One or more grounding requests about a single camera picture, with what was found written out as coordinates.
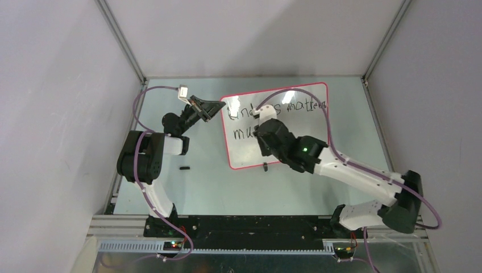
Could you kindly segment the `pink framed whiteboard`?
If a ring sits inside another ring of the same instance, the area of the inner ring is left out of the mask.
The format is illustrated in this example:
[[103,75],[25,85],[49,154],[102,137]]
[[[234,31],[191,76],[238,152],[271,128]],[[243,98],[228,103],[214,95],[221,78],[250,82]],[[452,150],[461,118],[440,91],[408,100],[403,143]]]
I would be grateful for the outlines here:
[[254,136],[258,120],[253,115],[264,99],[274,107],[278,119],[295,136],[309,135],[328,141],[322,111],[329,106],[329,89],[324,82],[288,87],[281,94],[276,94],[275,89],[268,89],[224,96],[221,101],[226,105],[221,111],[221,120],[228,163],[232,169],[278,162],[274,156],[262,156]]

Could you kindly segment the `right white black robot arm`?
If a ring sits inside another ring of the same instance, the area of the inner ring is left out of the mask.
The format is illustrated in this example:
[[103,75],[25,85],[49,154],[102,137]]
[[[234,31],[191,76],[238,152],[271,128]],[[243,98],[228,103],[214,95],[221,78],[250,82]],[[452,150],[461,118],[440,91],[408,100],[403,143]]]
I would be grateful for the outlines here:
[[385,225],[399,233],[414,231],[423,195],[420,174],[370,169],[341,159],[326,142],[312,136],[294,136],[278,119],[255,126],[254,136],[263,156],[274,156],[292,170],[326,176],[357,188],[374,200],[339,205],[332,215],[331,232],[339,238],[359,228]]

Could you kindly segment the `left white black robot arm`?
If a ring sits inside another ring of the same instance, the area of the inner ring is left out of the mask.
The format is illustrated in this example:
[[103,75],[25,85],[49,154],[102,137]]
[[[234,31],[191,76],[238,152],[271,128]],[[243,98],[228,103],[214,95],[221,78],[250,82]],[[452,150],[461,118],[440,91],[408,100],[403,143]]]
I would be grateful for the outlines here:
[[191,96],[187,102],[180,115],[167,113],[163,116],[162,133],[149,129],[131,130],[117,161],[117,173],[140,188],[149,206],[149,214],[162,217],[157,228],[166,237],[178,233],[180,222],[171,216],[174,203],[165,192],[156,193],[153,186],[161,174],[163,157],[186,155],[190,139],[184,133],[200,120],[210,121],[226,106],[225,102],[202,100],[196,96]]

